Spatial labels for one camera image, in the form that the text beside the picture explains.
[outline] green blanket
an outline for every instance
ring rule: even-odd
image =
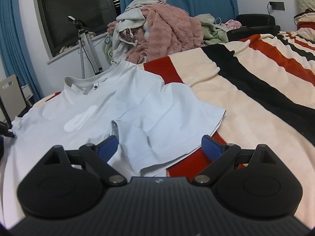
[[[197,16],[200,18],[201,27],[204,34],[204,43],[211,45],[215,43],[227,43],[229,42],[226,32],[229,29],[215,24],[215,18],[211,14],[200,14]]]

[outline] wall outlet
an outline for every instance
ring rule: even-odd
[[[269,2],[273,10],[285,11],[284,2]]]

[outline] pile of clothes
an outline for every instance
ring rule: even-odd
[[[109,64],[121,59],[141,64],[204,45],[226,43],[226,32],[241,27],[229,20],[216,25],[210,14],[190,17],[166,0],[134,0],[108,24],[103,51]]]

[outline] ribbed black surface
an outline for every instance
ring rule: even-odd
[[[89,212],[68,220],[27,217],[16,236],[303,236],[309,229],[294,217],[255,221],[221,206],[212,191],[186,178],[133,178],[108,190]]]

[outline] pink fluffy blanket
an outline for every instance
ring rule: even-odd
[[[146,18],[149,37],[145,38],[143,27],[133,29],[138,44],[128,51],[127,61],[139,64],[145,56],[151,61],[203,46],[199,18],[192,18],[186,11],[169,4],[146,5],[141,11]]]

